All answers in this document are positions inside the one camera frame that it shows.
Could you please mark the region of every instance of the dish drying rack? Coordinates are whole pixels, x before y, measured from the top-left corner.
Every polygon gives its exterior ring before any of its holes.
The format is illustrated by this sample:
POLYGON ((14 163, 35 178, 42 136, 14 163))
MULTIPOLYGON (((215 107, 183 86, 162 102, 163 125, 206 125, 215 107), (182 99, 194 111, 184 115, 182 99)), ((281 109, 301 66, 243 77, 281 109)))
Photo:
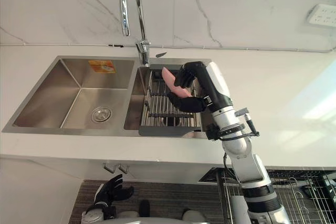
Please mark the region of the dish drying rack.
MULTIPOLYGON (((271 170, 268 173, 292 224, 336 223, 336 182, 333 180, 336 173, 330 175, 330 172, 316 170, 271 170)), ((229 199, 243 193, 222 169, 217 171, 216 177, 224 224, 238 224, 229 199)))
MULTIPOLYGON (((192 96, 196 96, 194 83, 187 89, 192 96)), ((140 134, 182 136, 190 131, 201 130, 199 113, 182 112, 175 108, 167 96, 169 92, 160 72, 151 70, 142 109, 140 134)))

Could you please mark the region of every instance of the dark floor mat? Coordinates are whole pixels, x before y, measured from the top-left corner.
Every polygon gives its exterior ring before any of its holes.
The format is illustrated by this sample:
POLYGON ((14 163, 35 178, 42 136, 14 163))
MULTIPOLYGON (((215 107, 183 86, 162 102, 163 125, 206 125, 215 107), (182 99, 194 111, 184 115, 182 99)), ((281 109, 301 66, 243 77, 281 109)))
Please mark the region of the dark floor mat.
MULTIPOLYGON (((72 210, 69 224, 80 224, 81 213, 93 202, 96 190, 104 183, 100 180, 84 180, 72 210)), ((113 203, 117 212, 139 210, 142 199, 150 202, 151 217, 180 219, 183 210, 189 208, 202 212, 212 224, 223 223, 216 186, 124 182, 125 187, 134 186, 134 195, 113 203)))

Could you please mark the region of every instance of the pink sponge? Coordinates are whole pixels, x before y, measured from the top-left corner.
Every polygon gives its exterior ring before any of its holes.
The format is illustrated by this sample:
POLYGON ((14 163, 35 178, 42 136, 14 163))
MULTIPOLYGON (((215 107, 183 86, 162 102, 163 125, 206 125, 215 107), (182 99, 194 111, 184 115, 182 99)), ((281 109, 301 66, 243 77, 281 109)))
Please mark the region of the pink sponge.
POLYGON ((182 89, 180 86, 174 86, 175 76, 170 73, 168 69, 163 67, 162 69, 162 78, 167 84, 168 88, 180 98, 192 97, 188 90, 182 89))

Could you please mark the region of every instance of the chrome faucet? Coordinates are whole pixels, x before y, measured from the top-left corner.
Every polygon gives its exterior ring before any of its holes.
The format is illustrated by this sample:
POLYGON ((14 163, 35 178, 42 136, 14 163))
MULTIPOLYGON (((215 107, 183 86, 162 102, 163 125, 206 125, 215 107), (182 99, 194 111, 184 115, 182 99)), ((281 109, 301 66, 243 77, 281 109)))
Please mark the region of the chrome faucet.
MULTIPOLYGON (((150 42, 147 40, 145 32, 145 22, 143 18, 143 10, 141 0, 135 0, 136 6, 138 7, 139 22, 141 29, 142 40, 135 43, 137 50, 139 52, 139 58, 142 64, 149 65, 149 45, 150 42)), ((128 10, 127 10, 127 0, 120 0, 120 21, 122 27, 122 33, 124 36, 130 36, 130 28, 128 24, 128 10)))

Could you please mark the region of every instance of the white countertop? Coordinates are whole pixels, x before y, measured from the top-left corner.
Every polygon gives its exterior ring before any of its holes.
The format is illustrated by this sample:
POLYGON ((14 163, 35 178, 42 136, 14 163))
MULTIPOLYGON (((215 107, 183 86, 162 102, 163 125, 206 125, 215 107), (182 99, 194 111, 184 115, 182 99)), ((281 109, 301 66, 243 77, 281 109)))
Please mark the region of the white countertop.
MULTIPOLYGON (((151 57, 166 51, 166 58, 211 58, 219 65, 235 108, 248 107, 260 131, 261 136, 253 140, 253 150, 266 166, 336 166, 333 158, 336 108, 327 104, 336 90, 335 53, 151 48, 151 57)), ((134 57, 138 54, 135 48, 0 47, 1 129, 60 55, 134 57)), ((1 132, 0 139, 0 153, 12 157, 222 164, 224 153, 219 141, 194 138, 1 132)))

